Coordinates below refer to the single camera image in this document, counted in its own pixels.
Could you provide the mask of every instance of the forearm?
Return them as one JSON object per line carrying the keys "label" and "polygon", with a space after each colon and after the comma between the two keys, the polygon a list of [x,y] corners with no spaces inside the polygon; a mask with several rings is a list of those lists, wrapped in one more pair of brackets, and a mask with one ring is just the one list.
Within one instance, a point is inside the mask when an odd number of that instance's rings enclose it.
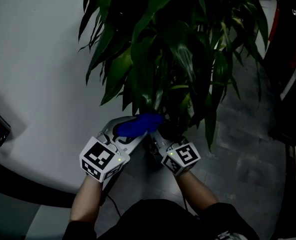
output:
{"label": "forearm", "polygon": [[95,222],[100,208],[102,183],[87,175],[77,193],[71,210],[71,221]]}
{"label": "forearm", "polygon": [[175,177],[183,196],[196,213],[218,203],[215,194],[190,171]]}

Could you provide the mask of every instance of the person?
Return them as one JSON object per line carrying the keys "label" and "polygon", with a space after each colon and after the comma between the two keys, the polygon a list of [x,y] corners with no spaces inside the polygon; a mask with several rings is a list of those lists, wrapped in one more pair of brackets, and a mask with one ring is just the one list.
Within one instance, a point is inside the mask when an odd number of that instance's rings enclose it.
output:
{"label": "person", "polygon": [[[184,172],[175,179],[199,218],[169,200],[140,200],[99,239],[259,239],[236,209],[220,203],[192,172]],[[96,239],[94,224],[99,214],[101,191],[102,183],[87,175],[73,202],[63,240]]]}

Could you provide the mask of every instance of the black baseboard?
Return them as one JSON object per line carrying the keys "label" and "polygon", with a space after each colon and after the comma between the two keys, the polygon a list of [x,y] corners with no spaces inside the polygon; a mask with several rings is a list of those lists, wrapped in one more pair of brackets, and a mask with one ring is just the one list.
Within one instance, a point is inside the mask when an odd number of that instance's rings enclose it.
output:
{"label": "black baseboard", "polygon": [[71,208],[75,194],[38,184],[0,165],[0,193],[26,202]]}

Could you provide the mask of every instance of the black shirt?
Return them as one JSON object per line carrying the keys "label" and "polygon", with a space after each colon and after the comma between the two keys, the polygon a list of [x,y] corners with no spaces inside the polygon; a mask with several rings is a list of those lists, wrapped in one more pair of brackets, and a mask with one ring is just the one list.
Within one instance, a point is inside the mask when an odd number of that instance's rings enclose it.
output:
{"label": "black shirt", "polygon": [[[92,223],[72,221],[63,240],[96,239]],[[178,204],[163,200],[141,200],[131,206],[118,223],[99,237],[110,239],[205,239],[258,240],[255,231],[226,203],[205,209],[197,219]]]}

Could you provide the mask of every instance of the white wall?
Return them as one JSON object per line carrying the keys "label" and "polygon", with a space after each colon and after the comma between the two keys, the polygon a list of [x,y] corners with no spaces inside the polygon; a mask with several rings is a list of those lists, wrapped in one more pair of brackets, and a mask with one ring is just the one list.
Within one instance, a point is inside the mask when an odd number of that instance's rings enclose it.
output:
{"label": "white wall", "polygon": [[[274,15],[275,15],[276,8],[277,8],[277,0],[259,0],[259,2],[260,2],[260,5],[262,6],[262,10],[267,18],[268,37],[269,37],[271,29],[272,29]],[[265,50],[262,35],[259,31],[255,43],[257,45],[259,54],[261,55],[262,58],[264,58],[264,56],[266,55],[266,51],[269,47],[270,41],[268,40],[267,49]]]}
{"label": "white wall", "polygon": [[13,140],[0,164],[41,184],[76,192],[85,174],[78,155],[121,111],[122,99],[99,106],[101,68],[89,85],[88,49],[77,54],[82,0],[0,0],[0,114]]}

